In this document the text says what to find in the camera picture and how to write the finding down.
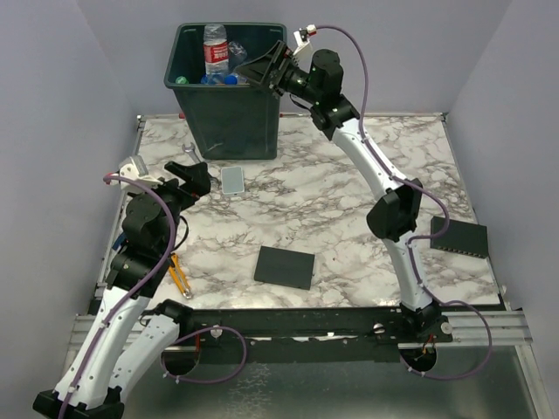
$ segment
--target purple cable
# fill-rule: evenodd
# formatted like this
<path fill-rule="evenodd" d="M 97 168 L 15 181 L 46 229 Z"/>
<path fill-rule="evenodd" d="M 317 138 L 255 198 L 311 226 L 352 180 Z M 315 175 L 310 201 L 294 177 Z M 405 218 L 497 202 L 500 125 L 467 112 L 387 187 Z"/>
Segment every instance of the purple cable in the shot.
<path fill-rule="evenodd" d="M 334 31 L 339 31 L 339 32 L 343 33 L 346 37 L 348 37 L 349 40 L 353 43 L 353 45 L 357 49 L 357 53 L 359 54 L 359 58 L 361 59 L 361 63 L 362 63 L 362 66 L 363 66 L 363 72 L 364 72 L 364 78 L 365 78 L 365 92 L 363 94 L 363 101 L 362 101 L 362 105 L 361 105 L 361 112 L 360 112 L 360 118 L 359 118 L 359 133 L 361 134 L 362 142 L 363 142 L 363 144 L 365 144 L 365 147 L 369 150 L 369 152 L 371 153 L 373 158 L 376 160 L 376 162 L 379 164 L 379 166 L 383 169 L 383 171 L 386 173 L 386 175 L 388 175 L 388 177 L 391 180 L 394 180 L 396 182 L 400 182 L 404 185 L 407 185 L 407 186 L 417 190 L 421 194 L 423 194 L 425 196 L 428 196 L 443 210 L 443 213 L 445 214 L 445 222 L 444 222 L 443 228 L 441 230 L 437 231 L 434 234 L 417 235 L 417 236 L 410 237 L 410 239 L 406 242 L 406 245 L 408 246 L 408 252 L 410 254 L 411 269 L 413 270 L 413 273 L 416 277 L 416 281 L 418 282 L 418 285 L 425 291 L 425 293 L 427 295 L 429 295 L 434 301 L 439 303 L 441 306 L 454 306 L 454 305 L 460 304 L 460 305 L 468 308 L 469 310 L 473 311 L 474 313 L 476 313 L 480 317 L 481 321 L 483 322 L 483 324 L 484 324 L 484 326 L 487 330 L 487 341 L 488 341 L 488 343 L 487 343 L 486 356 L 483 359 L 483 361 L 476 368 L 474 368 L 473 370 L 471 370 L 467 373 L 458 374 L 458 375 L 448 375 L 448 376 L 426 374 L 426 373 L 419 372 L 419 371 L 413 369 L 412 367 L 410 367 L 405 362 L 404 358 L 400 357 L 400 359 L 406 365 L 406 367 L 408 368 L 408 370 L 411 373 L 416 374 L 416 375 L 420 375 L 420 376 L 425 377 L 425 378 L 430 378 L 432 380 L 452 381 L 452 380 L 460 380 L 460 379 L 463 379 L 463 378 L 471 377 L 472 375 L 477 374 L 479 371 L 481 371 L 486 366 L 486 364 L 489 362 L 489 359 L 491 358 L 491 353 L 493 352 L 493 336 L 491 334 L 491 328 L 489 327 L 489 324 L 487 323 L 487 320 L 483 316 L 483 314 L 477 308 L 475 308 L 474 306 L 466 303 L 465 301 L 460 301 L 460 300 L 457 300 L 457 299 L 455 299 L 453 301 L 448 301 L 448 302 L 445 303 L 445 302 L 441 301 L 437 296 L 435 296 L 435 294 L 433 294 L 431 292 L 431 290 L 429 290 L 424 285 L 424 282 L 421 279 L 421 276 L 419 275 L 418 264 L 416 262 L 416 259 L 413 256 L 413 251 L 412 251 L 412 248 L 411 248 L 411 244 L 415 240 L 425 240 L 425 239 L 439 238 L 439 237 L 442 237 L 448 231 L 448 227 L 449 227 L 450 222 L 451 222 L 451 218 L 450 218 L 450 214 L 448 212 L 448 209 L 446 208 L 445 204 L 440 199 L 438 199 L 435 195 L 433 195 L 428 190 L 421 188 L 420 186 L 416 185 L 415 183 L 412 183 L 412 182 L 408 181 L 407 179 L 400 179 L 399 177 L 395 176 L 392 173 L 392 171 L 389 169 L 389 167 L 386 165 L 386 163 L 384 163 L 381 156 L 371 146 L 371 144 L 369 142 L 369 139 L 367 138 L 367 135 L 365 134 L 365 129 L 363 127 L 363 123 L 364 123 L 364 119 L 365 119 L 365 108 L 367 107 L 367 98 L 369 96 L 369 70 L 367 68 L 367 63 L 365 61 L 365 56 L 363 54 L 363 51 L 362 51 L 361 47 L 357 43 L 357 40 L 349 32 L 347 32 L 345 29 L 343 29 L 339 26 L 332 25 L 332 24 L 321 24 L 321 25 L 316 26 L 316 29 L 317 30 L 319 30 L 319 29 L 332 29 Z"/>
<path fill-rule="evenodd" d="M 126 293 L 126 295 L 124 295 L 119 300 L 119 302 L 116 303 L 116 305 L 114 305 L 113 309 L 108 312 L 107 316 L 101 321 L 101 324 L 103 326 L 107 326 L 109 324 L 109 322 L 111 321 L 111 319 L 114 317 L 114 315 L 122 307 L 122 305 L 130 297 L 132 297 L 134 294 L 136 294 L 140 290 L 140 288 L 142 288 L 163 267 L 163 264 L 165 264 L 165 262 L 169 258 L 170 253 L 173 251 L 173 248 L 175 247 L 176 226 L 175 226 L 175 220 L 173 219 L 173 214 L 171 213 L 169 207 L 163 201 L 163 199 L 161 199 L 161 197 L 159 197 L 153 190 L 151 190 L 151 188 L 143 185 L 140 182 L 132 181 L 130 179 L 127 179 L 126 177 L 121 177 L 121 176 L 117 176 L 117 175 L 106 175 L 105 177 L 103 177 L 103 181 L 104 182 L 109 182 L 109 181 L 125 182 L 125 183 L 129 183 L 133 186 L 136 186 L 136 188 L 138 188 L 138 189 L 143 190 L 146 194 L 151 196 L 159 205 L 161 205 L 161 207 L 163 209 L 163 212 L 165 213 L 165 216 L 167 217 L 167 220 L 169 221 L 169 243 L 167 244 L 167 249 L 165 249 L 165 252 L 163 253 L 161 259 L 159 260 L 159 262 L 157 262 L 157 264 L 153 267 L 153 269 L 151 271 L 149 271 L 148 274 L 140 282 L 138 282 L 138 284 L 136 284 L 134 287 L 132 287 L 132 289 L 130 289 L 130 291 L 128 291 Z M 84 370 L 86 369 L 87 363 L 89 362 L 89 360 L 90 360 L 90 358 L 93 354 L 93 351 L 95 350 L 97 344 L 99 343 L 100 337 L 103 334 L 104 330 L 105 330 L 105 327 L 100 327 L 99 329 L 97 329 L 97 332 L 93 336 L 93 339 L 92 339 L 91 343 L 89 344 L 89 348 L 86 350 L 86 353 L 84 354 L 84 358 L 83 358 L 82 362 L 79 364 L 79 367 L 76 371 L 76 375 L 74 376 L 72 382 L 70 383 L 71 388 L 76 388 L 78 386 L 79 379 L 81 378 L 81 375 L 83 374 Z M 68 404 L 70 403 L 71 398 L 72 398 L 72 393 L 68 392 L 66 394 L 66 397 L 64 398 L 64 401 L 62 401 L 62 405 L 60 406 L 58 419 L 64 419 L 64 415 L 66 413 L 66 409 L 68 407 Z"/>
<path fill-rule="evenodd" d="M 183 382 L 192 382 L 194 384 L 218 384 L 220 382 L 228 381 L 231 378 L 233 378 L 235 375 L 240 373 L 241 370 L 243 369 L 243 367 L 246 364 L 246 356 L 247 356 L 248 350 L 246 348 L 246 341 L 245 341 L 245 338 L 243 337 L 243 335 L 239 331 L 237 331 L 237 330 L 235 330 L 231 327 L 228 327 L 228 326 L 213 326 L 213 327 L 206 327 L 204 329 L 196 330 L 195 332 L 193 332 L 191 334 L 187 334 L 186 336 L 177 340 L 173 345 L 184 342 L 185 340 L 194 338 L 195 336 L 198 336 L 199 334 L 210 332 L 212 330 L 225 330 L 227 332 L 234 333 L 234 334 L 237 335 L 237 337 L 241 341 L 241 345 L 243 345 L 243 358 L 241 359 L 241 362 L 238 364 L 238 366 L 233 370 L 233 372 L 231 372 L 230 374 L 225 375 L 223 377 L 212 379 L 212 380 L 198 380 L 196 378 L 188 378 L 184 375 L 173 375 L 167 370 L 167 367 L 165 366 L 165 361 L 163 360 L 163 357 L 161 357 L 161 367 L 163 368 L 163 371 L 165 371 L 165 376 L 168 376 L 168 377 L 174 378 L 175 380 L 179 380 L 179 381 L 183 381 Z"/>

